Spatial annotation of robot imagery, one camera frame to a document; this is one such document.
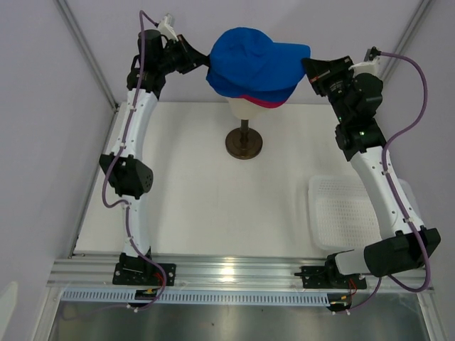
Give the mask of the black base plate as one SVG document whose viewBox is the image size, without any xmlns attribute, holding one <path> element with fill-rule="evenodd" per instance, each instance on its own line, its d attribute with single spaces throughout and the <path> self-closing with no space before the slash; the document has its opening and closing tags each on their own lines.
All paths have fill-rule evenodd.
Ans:
<svg viewBox="0 0 455 341">
<path fill-rule="evenodd" d="M 359 274 L 342 275 L 330 266 L 301 266 L 294 276 L 301 279 L 303 288 L 309 289 L 367 288 L 366 280 Z"/>
<path fill-rule="evenodd" d="M 117 286 L 161 286 L 162 272 L 141 257 L 121 253 L 115 265 L 112 284 Z"/>
</svg>

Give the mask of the blue cap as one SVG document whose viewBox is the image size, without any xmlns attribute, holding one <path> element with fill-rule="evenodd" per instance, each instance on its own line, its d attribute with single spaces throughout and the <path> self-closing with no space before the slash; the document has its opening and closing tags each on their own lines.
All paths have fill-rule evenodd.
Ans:
<svg viewBox="0 0 455 341">
<path fill-rule="evenodd" d="M 238 27 L 214 43 L 209 71 L 249 90 L 280 90 L 300 83 L 306 74 L 301 61 L 310 57 L 308 45 L 275 42 L 260 30 Z"/>
<path fill-rule="evenodd" d="M 297 85 L 280 90 L 249 90 L 226 80 L 225 78 L 208 72 L 206 76 L 208 84 L 213 90 L 223 97 L 239 99 L 242 95 L 248 95 L 263 100 L 288 100 L 291 97 Z"/>
</svg>

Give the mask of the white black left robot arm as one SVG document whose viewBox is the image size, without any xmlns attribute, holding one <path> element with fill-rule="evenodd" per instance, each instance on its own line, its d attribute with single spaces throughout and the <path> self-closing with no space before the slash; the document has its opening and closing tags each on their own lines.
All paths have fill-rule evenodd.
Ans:
<svg viewBox="0 0 455 341">
<path fill-rule="evenodd" d="M 173 72 L 185 75 L 208 64 L 208 56 L 198 52 L 181 34 L 169 38 L 150 29 L 138 35 L 138 53 L 127 76 L 127 109 L 121 132 L 112 150 L 99 159 L 105 175 L 103 205 L 121 206 L 124 216 L 125 245 L 115 268 L 115 283 L 135 281 L 143 285 L 160 270 L 151 258 L 147 227 L 146 201 L 154 173 L 143 162 L 146 129 L 166 76 Z"/>
</svg>

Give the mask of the white plastic basket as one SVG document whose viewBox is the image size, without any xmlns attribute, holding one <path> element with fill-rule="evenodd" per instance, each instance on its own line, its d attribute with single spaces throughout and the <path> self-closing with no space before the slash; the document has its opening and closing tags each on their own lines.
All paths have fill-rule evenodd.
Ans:
<svg viewBox="0 0 455 341">
<path fill-rule="evenodd" d="M 309 224 L 316 246 L 329 253 L 381 240 L 367 191 L 356 175 L 314 175 L 308 189 Z"/>
</svg>

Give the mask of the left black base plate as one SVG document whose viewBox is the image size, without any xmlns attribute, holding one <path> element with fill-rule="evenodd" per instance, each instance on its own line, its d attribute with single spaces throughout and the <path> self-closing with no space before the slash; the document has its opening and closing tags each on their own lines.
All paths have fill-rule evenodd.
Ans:
<svg viewBox="0 0 455 341">
<path fill-rule="evenodd" d="M 115 265 L 112 284 L 117 286 L 161 286 L 162 272 L 141 257 L 121 253 Z"/>
</svg>

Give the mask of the right aluminium frame post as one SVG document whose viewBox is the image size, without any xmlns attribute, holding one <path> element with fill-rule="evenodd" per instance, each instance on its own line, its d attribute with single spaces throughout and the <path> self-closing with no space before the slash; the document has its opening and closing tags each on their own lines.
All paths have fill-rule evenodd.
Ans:
<svg viewBox="0 0 455 341">
<path fill-rule="evenodd" d="M 368 48 L 375 46 L 378 50 L 405 56 L 436 2 L 418 1 L 412 13 L 405 18 L 395 14 L 397 5 L 404 5 L 405 1 L 379 1 L 391 7 L 389 11 L 370 14 L 362 26 Z"/>
</svg>

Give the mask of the aluminium frame post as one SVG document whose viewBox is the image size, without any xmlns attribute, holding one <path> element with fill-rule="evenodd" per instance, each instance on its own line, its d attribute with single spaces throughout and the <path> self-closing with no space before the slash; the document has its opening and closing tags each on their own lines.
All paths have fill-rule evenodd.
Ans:
<svg viewBox="0 0 455 341">
<path fill-rule="evenodd" d="M 405 56 L 436 2 L 418 1 L 412 13 L 405 18 L 395 14 L 397 5 L 404 5 L 405 1 L 379 1 L 391 7 L 389 11 L 370 14 L 362 26 L 368 48 L 375 46 L 378 50 Z"/>
<path fill-rule="evenodd" d="M 82 58 L 84 59 L 88 70 L 99 87 L 101 93 L 109 104 L 111 110 L 114 112 L 118 108 L 118 103 L 114 98 L 113 92 L 108 85 L 105 75 L 98 63 L 93 51 L 88 43 L 85 34 L 83 33 L 80 24 L 75 17 L 68 1 L 66 0 L 53 0 L 53 4 L 57 8 L 64 24 L 67 27 L 68 32 L 72 36 L 77 49 L 80 51 Z"/>
</svg>

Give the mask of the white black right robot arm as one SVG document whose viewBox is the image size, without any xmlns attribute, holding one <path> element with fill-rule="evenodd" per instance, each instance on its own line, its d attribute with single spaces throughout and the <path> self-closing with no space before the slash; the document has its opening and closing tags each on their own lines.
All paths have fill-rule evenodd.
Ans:
<svg viewBox="0 0 455 341">
<path fill-rule="evenodd" d="M 338 124 L 336 142 L 360 177 L 373 205 L 380 241 L 327 257 L 325 281 L 342 286 L 350 275 L 388 277 L 405 290 L 420 292 L 431 282 L 429 258 L 441 242 L 407 199 L 392 166 L 389 147 L 375 120 L 382 104 L 383 82 L 375 71 L 378 56 L 355 64 L 304 58 L 301 63 L 314 92 L 328 99 Z"/>
</svg>

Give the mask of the aluminium mounting rail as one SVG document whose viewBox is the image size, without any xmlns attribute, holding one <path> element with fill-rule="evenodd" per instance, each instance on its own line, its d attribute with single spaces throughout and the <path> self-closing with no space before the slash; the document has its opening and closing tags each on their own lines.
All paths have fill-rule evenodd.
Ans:
<svg viewBox="0 0 455 341">
<path fill-rule="evenodd" d="M 113 288 L 115 254 L 77 254 L 54 261 L 48 287 Z M 176 265 L 173 289 L 214 291 L 300 291 L 295 276 L 302 266 L 323 259 L 242 256 L 153 255 L 157 263 Z"/>
</svg>

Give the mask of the left aluminium frame post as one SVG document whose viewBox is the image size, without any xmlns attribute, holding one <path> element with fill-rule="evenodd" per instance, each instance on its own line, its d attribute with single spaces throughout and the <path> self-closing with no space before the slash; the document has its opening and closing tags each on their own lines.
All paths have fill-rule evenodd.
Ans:
<svg viewBox="0 0 455 341">
<path fill-rule="evenodd" d="M 88 43 L 85 34 L 83 33 L 80 24 L 75 17 L 68 1 L 66 0 L 53 0 L 53 4 L 57 8 L 64 24 L 67 27 L 68 32 L 72 36 L 77 49 L 80 51 L 82 58 L 84 59 L 88 70 L 99 87 L 101 93 L 109 104 L 111 110 L 114 112 L 118 108 L 118 103 L 114 98 L 113 92 L 108 85 L 105 75 L 98 63 L 93 51 Z"/>
</svg>

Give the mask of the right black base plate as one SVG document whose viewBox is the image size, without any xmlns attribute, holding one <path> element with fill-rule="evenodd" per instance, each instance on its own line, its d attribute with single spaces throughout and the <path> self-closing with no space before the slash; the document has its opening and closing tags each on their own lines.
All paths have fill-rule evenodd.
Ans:
<svg viewBox="0 0 455 341">
<path fill-rule="evenodd" d="M 294 276 L 301 279 L 303 288 L 309 289 L 367 288 L 366 280 L 359 274 L 342 275 L 330 266 L 301 266 Z"/>
</svg>

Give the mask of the cream mannequin head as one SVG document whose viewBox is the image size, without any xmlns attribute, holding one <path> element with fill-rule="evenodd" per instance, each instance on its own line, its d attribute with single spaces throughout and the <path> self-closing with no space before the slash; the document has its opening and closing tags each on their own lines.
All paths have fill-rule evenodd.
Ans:
<svg viewBox="0 0 455 341">
<path fill-rule="evenodd" d="M 232 114 L 240 120 L 240 126 L 230 131 L 225 138 L 227 152 L 234 158 L 249 160 L 259 155 L 263 146 L 260 133 L 250 127 L 250 120 L 265 111 L 265 108 L 246 99 L 226 98 Z"/>
</svg>

